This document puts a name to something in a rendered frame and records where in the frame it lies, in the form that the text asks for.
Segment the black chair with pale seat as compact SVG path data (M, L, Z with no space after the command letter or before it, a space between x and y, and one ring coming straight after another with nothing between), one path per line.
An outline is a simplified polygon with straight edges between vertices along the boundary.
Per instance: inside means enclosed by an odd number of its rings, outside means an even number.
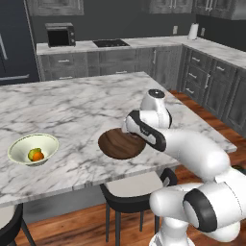
M22 230L31 246L36 246L23 219L23 205L0 209L0 246L17 246L15 238Z
M121 213L140 213L142 231L144 211L150 208L150 194L164 186L177 184L177 176L165 168L159 176L155 171L101 184L106 199L106 241L110 234L110 211L115 211L115 246L120 246Z

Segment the green fruit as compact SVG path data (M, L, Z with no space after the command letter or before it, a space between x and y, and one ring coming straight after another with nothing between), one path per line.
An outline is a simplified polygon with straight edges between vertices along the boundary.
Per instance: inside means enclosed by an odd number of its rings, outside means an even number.
M34 149L30 150L29 154L28 154L28 159L33 161L33 156L37 152L41 152L41 149L40 148L34 148Z

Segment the dark fridge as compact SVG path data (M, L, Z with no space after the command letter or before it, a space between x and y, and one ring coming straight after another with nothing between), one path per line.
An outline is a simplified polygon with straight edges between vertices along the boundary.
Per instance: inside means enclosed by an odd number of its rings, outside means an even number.
M0 0L0 86L39 80L26 1Z

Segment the brown wooden plate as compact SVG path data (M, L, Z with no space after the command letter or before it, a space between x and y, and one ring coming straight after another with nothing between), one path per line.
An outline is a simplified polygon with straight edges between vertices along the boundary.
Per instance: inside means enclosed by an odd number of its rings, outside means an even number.
M100 135L98 145L106 156L128 160L138 156L144 150L146 142L137 135L126 134L120 128L114 128Z

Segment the white bowl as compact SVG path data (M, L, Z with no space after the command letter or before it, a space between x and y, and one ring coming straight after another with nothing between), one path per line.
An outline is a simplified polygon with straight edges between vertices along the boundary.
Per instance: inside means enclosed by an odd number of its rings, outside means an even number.
M30 151L40 149L44 158L30 160ZM14 142L8 149L8 158L16 163L28 166L39 166L47 162L59 149L58 140L48 134L26 135Z

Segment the grey wall cupboards run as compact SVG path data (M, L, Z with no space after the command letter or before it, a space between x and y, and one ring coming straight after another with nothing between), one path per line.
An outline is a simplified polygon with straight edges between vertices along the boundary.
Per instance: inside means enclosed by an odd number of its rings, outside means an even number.
M195 13L246 20L246 0L149 0L148 13Z

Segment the grey base cupboards run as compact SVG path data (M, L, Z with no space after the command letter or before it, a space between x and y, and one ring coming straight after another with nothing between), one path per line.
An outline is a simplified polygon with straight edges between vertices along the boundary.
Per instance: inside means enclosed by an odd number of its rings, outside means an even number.
M166 89L178 81L181 45L38 55L43 81L145 72Z
M246 138L246 70L183 47L178 91Z

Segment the grey wall cupboard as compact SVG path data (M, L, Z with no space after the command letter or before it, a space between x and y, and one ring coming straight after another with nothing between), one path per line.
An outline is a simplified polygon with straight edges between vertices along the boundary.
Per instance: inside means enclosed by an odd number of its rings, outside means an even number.
M83 15L84 0L27 0L31 15Z

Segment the black hob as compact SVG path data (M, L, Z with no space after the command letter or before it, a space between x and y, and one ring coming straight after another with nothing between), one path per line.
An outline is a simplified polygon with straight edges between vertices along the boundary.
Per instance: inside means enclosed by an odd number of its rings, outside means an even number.
M117 39L98 39L93 40L98 48L129 47L129 44L120 38Z

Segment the black toaster oven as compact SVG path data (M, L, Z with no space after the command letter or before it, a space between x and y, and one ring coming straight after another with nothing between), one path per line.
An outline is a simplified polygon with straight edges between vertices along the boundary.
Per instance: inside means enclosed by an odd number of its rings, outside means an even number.
M46 23L49 47L75 46L75 30L72 23Z

